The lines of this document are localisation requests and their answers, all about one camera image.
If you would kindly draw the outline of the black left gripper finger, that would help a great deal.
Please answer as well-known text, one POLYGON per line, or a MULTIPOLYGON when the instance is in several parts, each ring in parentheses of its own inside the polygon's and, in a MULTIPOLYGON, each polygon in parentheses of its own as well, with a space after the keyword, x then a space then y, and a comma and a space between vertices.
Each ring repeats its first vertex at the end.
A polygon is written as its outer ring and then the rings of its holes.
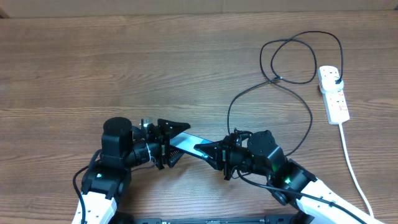
POLYGON ((169 159, 167 160, 167 165, 172 168, 182 156, 183 151, 179 149, 172 149, 169 154, 169 159))
POLYGON ((161 144, 169 142, 180 133, 191 128, 189 123, 180 123, 166 119, 158 119, 157 124, 159 128, 159 136, 157 139, 161 144))

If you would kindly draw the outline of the blue Galaxy smartphone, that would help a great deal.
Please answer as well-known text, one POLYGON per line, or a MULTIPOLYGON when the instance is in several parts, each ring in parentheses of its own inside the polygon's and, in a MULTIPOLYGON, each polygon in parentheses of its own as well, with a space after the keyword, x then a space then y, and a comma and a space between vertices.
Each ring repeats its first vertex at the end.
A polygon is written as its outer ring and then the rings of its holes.
POLYGON ((209 159, 208 154, 204 153, 199 149, 195 149, 194 146, 197 144, 208 144, 208 143, 211 143, 211 141, 203 139, 198 136, 194 136, 186 132, 182 132, 170 140, 171 146, 180 149, 191 156, 203 159, 205 161, 209 159))

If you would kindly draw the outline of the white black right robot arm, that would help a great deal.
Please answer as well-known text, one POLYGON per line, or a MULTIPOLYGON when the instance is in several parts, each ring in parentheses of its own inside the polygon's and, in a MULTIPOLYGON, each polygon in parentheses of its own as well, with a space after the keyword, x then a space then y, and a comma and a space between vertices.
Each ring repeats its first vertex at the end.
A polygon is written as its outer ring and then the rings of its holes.
POLYGON ((226 180, 236 172, 264 176, 266 184, 249 184, 267 189, 281 205, 298 210, 292 223, 378 223, 378 220, 335 194, 314 174, 288 159, 270 131, 235 131, 223 140, 197 144, 207 162, 222 170, 226 180))

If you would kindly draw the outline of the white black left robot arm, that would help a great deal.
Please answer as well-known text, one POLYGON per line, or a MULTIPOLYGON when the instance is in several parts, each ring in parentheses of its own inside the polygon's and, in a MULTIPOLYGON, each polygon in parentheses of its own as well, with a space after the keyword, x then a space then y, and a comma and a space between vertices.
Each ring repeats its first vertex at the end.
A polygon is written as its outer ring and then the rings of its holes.
POLYGON ((172 138, 190 129, 188 123, 158 119, 157 124, 133 126, 123 117, 103 125, 101 149, 80 169, 81 187, 76 187, 78 207, 74 223, 134 223, 131 214, 118 211, 127 194, 131 174, 147 162, 158 169, 173 167, 183 152, 170 145, 172 138))

